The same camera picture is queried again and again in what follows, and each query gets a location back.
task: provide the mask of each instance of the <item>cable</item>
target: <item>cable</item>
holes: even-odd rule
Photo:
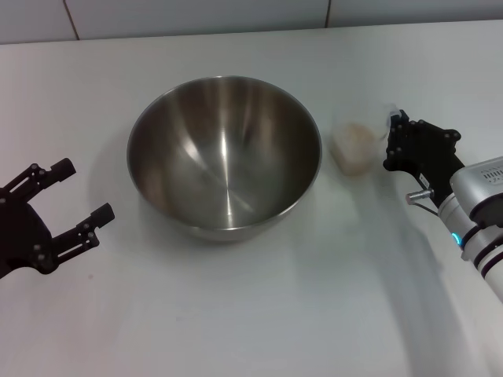
[[[435,216],[438,216],[439,214],[437,214],[434,210],[430,210],[428,207],[422,205],[422,204],[419,204],[419,203],[411,203],[410,204],[411,206],[417,206],[419,208],[422,208],[424,210],[427,210],[430,214],[434,214]]]

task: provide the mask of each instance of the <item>metal mixing bowl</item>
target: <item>metal mixing bowl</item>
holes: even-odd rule
[[[283,218],[320,162],[309,112],[276,86],[236,76],[194,80],[157,98],[127,146],[138,191],[209,240],[243,240]]]

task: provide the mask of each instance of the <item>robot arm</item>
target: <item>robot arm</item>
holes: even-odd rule
[[[4,188],[0,188],[0,279],[20,267],[47,274],[84,251],[99,245],[94,233],[115,218],[108,203],[86,220],[57,237],[28,204],[35,195],[75,173],[69,159],[44,170],[30,165]]]
[[[461,139],[456,130],[414,122],[400,112],[391,117],[384,168],[416,178],[423,190],[407,194],[407,203],[431,199],[461,257],[503,301],[503,158],[465,167],[455,156]]]

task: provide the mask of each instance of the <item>bowl rim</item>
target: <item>bowl rim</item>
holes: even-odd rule
[[[319,153],[318,153],[318,165],[316,166],[316,171],[314,172],[314,175],[311,178],[310,184],[306,187],[304,192],[297,198],[297,200],[295,202],[293,202],[290,206],[285,208],[282,212],[275,214],[274,216],[267,218],[266,220],[254,222],[254,223],[248,224],[248,225],[237,226],[234,228],[210,228],[210,227],[204,227],[204,226],[190,225],[190,224],[176,218],[175,216],[167,214],[166,212],[164,212],[160,208],[158,208],[150,200],[145,198],[145,196],[141,192],[140,188],[137,186],[136,181],[134,180],[133,174],[131,172],[131,167],[130,167],[131,138],[133,137],[135,130],[138,128],[139,123],[143,120],[146,113],[150,110],[151,107],[153,107],[155,104],[157,104],[159,101],[161,101],[164,97],[166,97],[170,93],[174,92],[175,90],[177,90],[183,86],[195,83],[195,82],[204,81],[204,80],[213,80],[213,79],[246,79],[246,80],[250,80],[250,81],[260,82],[262,84],[266,84],[267,86],[272,86],[274,89],[279,90],[280,92],[282,92],[283,94],[285,94],[286,96],[288,96],[289,98],[294,100],[294,102],[296,102],[298,104],[298,106],[300,106],[300,108],[304,110],[304,112],[307,114],[310,121],[312,122],[312,125],[314,126],[314,131],[317,136],[316,139],[318,141]],[[245,229],[252,229],[252,228],[262,226],[262,225],[266,225],[269,222],[276,221],[277,219],[285,216],[290,210],[292,210],[293,207],[295,207],[297,205],[298,202],[300,202],[300,200],[302,200],[302,198],[307,194],[307,192],[310,190],[310,188],[314,185],[314,182],[316,181],[318,174],[320,172],[322,156],[323,156],[323,148],[322,148],[321,135],[320,135],[320,130],[318,129],[318,125],[314,121],[314,118],[311,115],[311,113],[307,110],[307,108],[297,98],[295,98],[293,95],[291,95],[286,90],[283,90],[279,86],[275,86],[274,84],[271,84],[270,82],[263,81],[260,79],[255,79],[252,77],[247,77],[247,76],[239,76],[239,75],[225,75],[225,76],[219,75],[219,76],[200,77],[198,79],[193,79],[193,80],[183,82],[183,83],[169,89],[167,92],[161,94],[154,101],[152,101],[149,104],[149,106],[147,106],[145,108],[145,110],[143,110],[143,112],[141,112],[141,114],[140,114],[140,116],[138,116],[138,119],[136,120],[136,122],[134,122],[133,128],[131,129],[131,132],[130,132],[128,140],[127,140],[127,150],[126,150],[127,170],[129,172],[129,175],[130,175],[130,178],[133,182],[134,187],[137,189],[137,191],[139,192],[139,194],[143,198],[143,200],[145,200],[156,211],[158,211],[162,215],[166,216],[170,221],[173,221],[174,223],[176,223],[177,225],[181,225],[182,227],[188,228],[191,232],[230,232],[230,231],[240,231],[240,230],[245,230]]]

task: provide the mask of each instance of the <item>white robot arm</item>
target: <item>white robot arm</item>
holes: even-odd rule
[[[503,157],[465,167],[455,156],[456,130],[410,121],[400,112],[391,117],[384,167],[417,179],[423,190],[407,194],[407,203],[423,207],[416,201],[432,200],[461,257],[503,301]]]

